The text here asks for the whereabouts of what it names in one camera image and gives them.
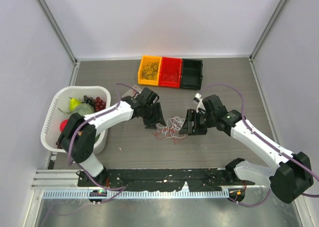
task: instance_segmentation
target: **laundry basket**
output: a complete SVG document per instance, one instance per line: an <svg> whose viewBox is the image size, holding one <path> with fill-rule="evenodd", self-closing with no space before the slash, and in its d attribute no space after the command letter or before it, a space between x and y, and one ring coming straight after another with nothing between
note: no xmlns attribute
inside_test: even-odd
<svg viewBox="0 0 319 227"><path fill-rule="evenodd" d="M88 97L100 97L106 102L106 108L110 107L111 95L109 91L100 86L70 86L60 90L53 98L49 111L46 115L41 132L42 145L53 152L64 152L63 149L58 149L56 142L61 134L60 124L63 120L68 119L68 116L59 109L69 112L70 99L82 99L84 95ZM108 131L105 130L100 134L100 137L94 144L93 153L100 153L106 142Z"/></svg>

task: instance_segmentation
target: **pear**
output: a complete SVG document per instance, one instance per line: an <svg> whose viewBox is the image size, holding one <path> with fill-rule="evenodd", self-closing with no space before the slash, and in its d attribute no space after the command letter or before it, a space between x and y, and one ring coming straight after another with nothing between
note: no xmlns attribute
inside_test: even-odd
<svg viewBox="0 0 319 227"><path fill-rule="evenodd" d="M76 108L76 106L80 105L81 103L82 102L77 99L70 98L70 111L72 112Z"/></svg>

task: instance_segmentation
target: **robotic arm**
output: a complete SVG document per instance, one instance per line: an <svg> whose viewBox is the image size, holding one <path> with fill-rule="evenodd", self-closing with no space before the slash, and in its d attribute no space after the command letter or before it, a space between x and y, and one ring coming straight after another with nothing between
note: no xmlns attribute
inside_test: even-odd
<svg viewBox="0 0 319 227"><path fill-rule="evenodd" d="M95 178L97 183L104 185L107 170L93 153L95 137L102 131L135 117L143 118L145 128L156 129L157 123L166 126L158 100L159 96L156 93L144 88L135 98L131 96L122 98L117 108L117 105L114 105L106 110L85 116L75 113L69 118L57 141L57 145L68 152L74 131L83 122L93 119L85 124L77 134L71 156L76 163L80 164ZM103 115L103 113L112 109L114 109L112 112Z"/></svg>
<svg viewBox="0 0 319 227"><path fill-rule="evenodd" d="M294 154L276 144L248 120L245 120L245 123L240 112L236 110L228 112L216 95L202 99L200 94L196 94L194 101L197 109L187 110L185 123L179 134L206 135L208 128L216 127L217 130L244 143L268 165L268 167L255 165L237 158L226 166L230 178L248 180L271 188L273 193L285 203L291 203L314 183L313 177L308 172L281 155L285 153L311 169L310 160L304 153ZM256 133L276 146L280 152L272 149Z"/></svg>

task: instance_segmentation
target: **storage bin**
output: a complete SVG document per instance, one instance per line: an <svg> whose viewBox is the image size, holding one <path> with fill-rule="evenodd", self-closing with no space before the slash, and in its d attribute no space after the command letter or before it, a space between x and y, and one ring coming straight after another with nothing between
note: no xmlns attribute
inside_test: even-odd
<svg viewBox="0 0 319 227"><path fill-rule="evenodd" d="M49 151L66 153L65 150L57 148L56 142L61 134L60 124L63 120L68 119L68 116L65 113L61 112L58 108L65 112L69 111L69 97L83 99L84 95L93 98L100 97L102 100L106 102L106 108L110 107L111 95L109 91L107 91L107 89L103 87L70 86L60 90L52 100L41 132L42 145ZM94 144L94 154L98 154L103 150L106 142L107 133L107 130L101 132L100 137Z"/></svg>
<svg viewBox="0 0 319 227"><path fill-rule="evenodd" d="M183 59L179 87L184 89L200 90L203 79L202 68L202 60Z"/></svg>
<svg viewBox="0 0 319 227"><path fill-rule="evenodd" d="M143 85L159 85L162 57L144 55L141 60L138 83Z"/></svg>
<svg viewBox="0 0 319 227"><path fill-rule="evenodd" d="M179 88L182 59L163 57L159 73L159 86Z"/></svg>

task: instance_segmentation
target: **white wall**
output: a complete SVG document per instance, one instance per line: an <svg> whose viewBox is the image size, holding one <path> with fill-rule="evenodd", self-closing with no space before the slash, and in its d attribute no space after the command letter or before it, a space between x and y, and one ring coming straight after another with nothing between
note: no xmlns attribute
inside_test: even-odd
<svg viewBox="0 0 319 227"><path fill-rule="evenodd" d="M250 55L279 0L46 0L77 58Z"/></svg>
<svg viewBox="0 0 319 227"><path fill-rule="evenodd" d="M72 63L36 0L0 0L0 21L0 222L17 227L35 170L45 167L45 115Z"/></svg>
<svg viewBox="0 0 319 227"><path fill-rule="evenodd" d="M306 153L319 174L319 2L290 0L256 57L281 144ZM315 181L308 193L319 194ZM309 199L319 208L319 199Z"/></svg>

